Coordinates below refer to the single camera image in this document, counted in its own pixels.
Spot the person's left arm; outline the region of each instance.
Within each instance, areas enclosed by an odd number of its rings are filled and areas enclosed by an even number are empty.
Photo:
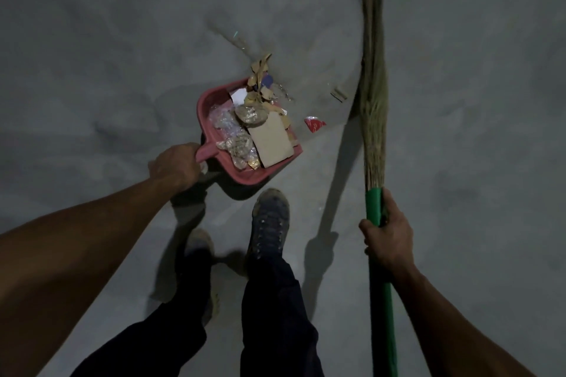
[[[195,183],[197,148],[169,148],[149,179],[0,236],[0,375],[41,370],[156,213]]]

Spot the sneaker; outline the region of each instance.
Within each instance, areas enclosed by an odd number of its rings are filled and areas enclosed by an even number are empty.
[[[208,250],[210,255],[214,257],[214,243],[208,235],[208,232],[202,228],[196,228],[187,238],[185,251],[183,253],[185,259],[190,259],[192,253],[202,249]],[[216,277],[214,276],[214,272],[210,272],[210,298],[207,302],[206,308],[204,309],[203,326],[206,326],[214,317],[216,317],[219,311],[220,301],[218,300]]]
[[[252,211],[247,259],[281,256],[289,230],[289,218],[289,202],[283,192],[273,188],[263,191]]]

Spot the pants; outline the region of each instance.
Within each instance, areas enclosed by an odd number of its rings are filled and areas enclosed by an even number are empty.
[[[86,358],[71,377],[175,377],[206,341],[202,316],[210,298],[208,251],[186,259],[175,297]],[[308,321],[301,287],[280,256],[250,259],[242,301],[242,377],[322,377],[318,332]]]

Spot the green broom handle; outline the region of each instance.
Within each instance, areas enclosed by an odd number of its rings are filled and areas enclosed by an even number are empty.
[[[377,226],[385,223],[381,193],[381,188],[366,192],[366,216]],[[384,270],[373,259],[370,259],[370,313],[374,376],[397,377],[391,284]]]

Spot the red candy wrapper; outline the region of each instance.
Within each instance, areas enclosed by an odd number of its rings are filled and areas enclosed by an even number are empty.
[[[305,123],[307,124],[308,129],[311,130],[311,132],[316,132],[326,125],[326,122],[321,121],[316,116],[307,116],[305,118]]]

